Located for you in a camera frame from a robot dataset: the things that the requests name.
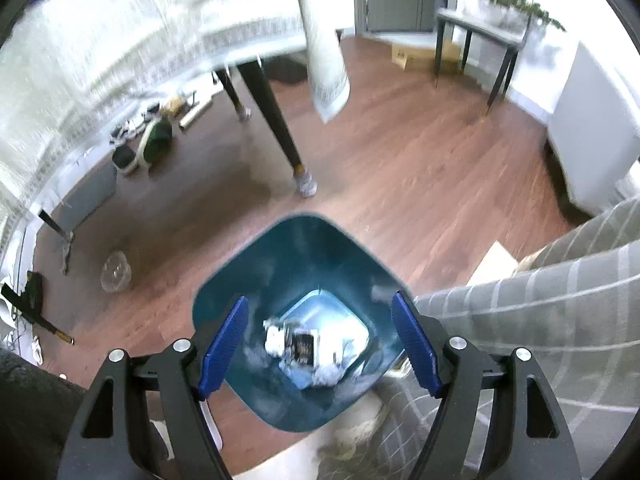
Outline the red white torn envelope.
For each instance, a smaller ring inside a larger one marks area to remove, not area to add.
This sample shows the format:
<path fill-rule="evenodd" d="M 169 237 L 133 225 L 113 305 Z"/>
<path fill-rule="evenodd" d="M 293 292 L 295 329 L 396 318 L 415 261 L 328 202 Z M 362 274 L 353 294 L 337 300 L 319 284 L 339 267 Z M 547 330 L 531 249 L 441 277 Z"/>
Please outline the red white torn envelope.
<path fill-rule="evenodd" d="M 284 362 L 296 363 L 293 356 L 293 335 L 297 332 L 311 332 L 316 338 L 316 357 L 318 332 L 310 330 L 297 320 L 280 320 L 280 318 L 268 318 L 262 322 L 265 330 L 265 350 L 270 356 L 279 358 Z"/>

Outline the dark teal trash bin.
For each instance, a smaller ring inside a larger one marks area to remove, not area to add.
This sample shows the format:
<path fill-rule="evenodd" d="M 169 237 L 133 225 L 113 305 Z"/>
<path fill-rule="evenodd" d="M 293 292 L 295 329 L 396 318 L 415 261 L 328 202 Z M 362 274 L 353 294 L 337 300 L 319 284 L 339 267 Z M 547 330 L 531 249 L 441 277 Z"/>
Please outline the dark teal trash bin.
<path fill-rule="evenodd" d="M 270 226 L 200 288 L 194 326 L 218 318 L 236 295 L 248 301 L 248 323 L 226 381 L 259 418 L 288 432 L 315 430 L 372 388 L 402 352 L 390 304 L 405 287 L 374 255 L 330 220 L 294 214 Z M 265 349 L 268 321 L 344 342 L 344 376 L 309 385 Z"/>

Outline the beige patterned tablecloth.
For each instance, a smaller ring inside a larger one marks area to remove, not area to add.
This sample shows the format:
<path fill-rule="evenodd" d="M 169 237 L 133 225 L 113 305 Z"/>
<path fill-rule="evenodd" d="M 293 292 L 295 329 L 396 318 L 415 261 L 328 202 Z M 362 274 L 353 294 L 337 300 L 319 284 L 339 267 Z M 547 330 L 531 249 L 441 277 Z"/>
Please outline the beige patterned tablecloth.
<path fill-rule="evenodd" d="M 167 81 L 305 47 L 314 107 L 350 84 L 336 0 L 41 0 L 1 48 L 1 238 L 67 155 Z"/>

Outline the black remote control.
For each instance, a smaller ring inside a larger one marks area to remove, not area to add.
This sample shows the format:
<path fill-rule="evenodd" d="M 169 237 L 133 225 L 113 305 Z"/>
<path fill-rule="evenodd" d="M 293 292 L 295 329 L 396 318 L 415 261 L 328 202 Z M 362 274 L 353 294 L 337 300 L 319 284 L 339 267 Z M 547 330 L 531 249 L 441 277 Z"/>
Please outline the black remote control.
<path fill-rule="evenodd" d="M 311 332 L 297 332 L 293 335 L 293 356 L 299 366 L 316 365 L 316 338 Z"/>

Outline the grey checked round tablecloth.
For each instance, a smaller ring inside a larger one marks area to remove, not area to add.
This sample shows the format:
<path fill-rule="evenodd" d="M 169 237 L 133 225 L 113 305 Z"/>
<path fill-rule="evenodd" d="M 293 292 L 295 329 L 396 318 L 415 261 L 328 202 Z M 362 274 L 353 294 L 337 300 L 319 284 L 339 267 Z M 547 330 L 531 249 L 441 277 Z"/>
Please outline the grey checked round tablecloth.
<path fill-rule="evenodd" d="M 639 479 L 639 196 L 544 246 L 513 278 L 416 306 L 478 350 L 533 353 L 570 430 L 578 479 Z M 409 479 L 440 401 L 413 370 L 373 391 L 382 415 L 357 443 L 322 448 L 317 479 Z"/>

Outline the dark table leg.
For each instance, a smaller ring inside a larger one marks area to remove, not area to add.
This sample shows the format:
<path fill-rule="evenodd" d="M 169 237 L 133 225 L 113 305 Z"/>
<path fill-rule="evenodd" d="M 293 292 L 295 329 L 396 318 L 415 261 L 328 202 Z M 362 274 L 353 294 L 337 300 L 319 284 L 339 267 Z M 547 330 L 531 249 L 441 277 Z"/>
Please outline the dark table leg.
<path fill-rule="evenodd" d="M 240 64 L 238 71 L 292 168 L 298 194 L 303 198 L 315 196 L 317 182 L 300 158 L 288 124 L 262 66 L 257 60 L 250 61 Z"/>

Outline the grey fuzzy clothing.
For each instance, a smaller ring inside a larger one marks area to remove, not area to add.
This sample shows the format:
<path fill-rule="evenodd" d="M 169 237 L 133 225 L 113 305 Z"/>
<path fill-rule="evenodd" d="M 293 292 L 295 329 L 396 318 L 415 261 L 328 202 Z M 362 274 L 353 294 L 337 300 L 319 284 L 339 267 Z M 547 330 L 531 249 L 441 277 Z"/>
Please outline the grey fuzzy clothing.
<path fill-rule="evenodd" d="M 54 479 L 86 390 L 1 351 L 1 477 Z"/>

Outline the green white shoe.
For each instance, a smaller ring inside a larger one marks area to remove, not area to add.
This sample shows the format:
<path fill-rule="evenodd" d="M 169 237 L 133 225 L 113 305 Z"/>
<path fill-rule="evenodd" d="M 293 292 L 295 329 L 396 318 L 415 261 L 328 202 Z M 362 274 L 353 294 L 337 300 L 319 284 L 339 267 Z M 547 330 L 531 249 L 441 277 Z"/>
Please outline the green white shoe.
<path fill-rule="evenodd" d="M 170 151 L 174 133 L 171 122 L 163 117 L 155 118 L 146 126 L 137 150 L 137 162 L 150 168 Z"/>

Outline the cardboard box on floor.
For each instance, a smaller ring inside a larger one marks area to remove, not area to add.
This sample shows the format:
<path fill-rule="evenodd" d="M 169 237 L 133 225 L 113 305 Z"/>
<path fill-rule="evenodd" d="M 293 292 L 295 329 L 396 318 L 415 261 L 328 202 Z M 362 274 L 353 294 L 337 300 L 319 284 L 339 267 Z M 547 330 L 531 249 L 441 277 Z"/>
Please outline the cardboard box on floor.
<path fill-rule="evenodd" d="M 435 47 L 409 47 L 392 44 L 392 62 L 402 70 L 435 70 Z M 442 45 L 442 62 L 440 70 L 453 74 L 460 70 L 461 48 L 450 41 Z"/>

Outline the grey dining chair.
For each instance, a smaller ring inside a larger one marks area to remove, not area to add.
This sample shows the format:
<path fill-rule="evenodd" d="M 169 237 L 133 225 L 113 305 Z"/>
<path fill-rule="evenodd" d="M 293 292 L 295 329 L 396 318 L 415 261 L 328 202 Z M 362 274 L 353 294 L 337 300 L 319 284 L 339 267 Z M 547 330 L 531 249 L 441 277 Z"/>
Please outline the grey dining chair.
<path fill-rule="evenodd" d="M 508 92 L 514 74 L 516 62 L 532 28 L 532 17 L 525 15 L 520 24 L 503 26 L 491 23 L 488 18 L 474 16 L 468 12 L 439 8 L 435 14 L 436 47 L 434 57 L 435 82 L 439 81 L 444 55 L 445 32 L 447 28 L 458 28 L 464 32 L 460 72 L 464 73 L 472 52 L 472 41 L 476 39 L 474 70 L 482 84 L 488 83 L 488 68 L 495 68 L 494 81 L 490 88 L 486 113 L 489 113 L 495 100 L 504 98 Z"/>

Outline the potted green plant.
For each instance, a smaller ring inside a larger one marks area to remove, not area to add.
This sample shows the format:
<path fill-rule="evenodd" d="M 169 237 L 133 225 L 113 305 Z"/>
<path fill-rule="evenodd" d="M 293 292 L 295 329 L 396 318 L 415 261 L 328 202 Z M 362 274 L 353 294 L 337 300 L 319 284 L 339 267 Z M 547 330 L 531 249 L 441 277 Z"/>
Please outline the potted green plant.
<path fill-rule="evenodd" d="M 534 0 L 487 0 L 494 6 L 506 10 L 514 10 L 530 18 L 536 25 L 552 25 L 556 29 L 565 32 L 565 27 L 555 18 L 552 18 L 548 11 L 544 10 L 538 2 Z"/>

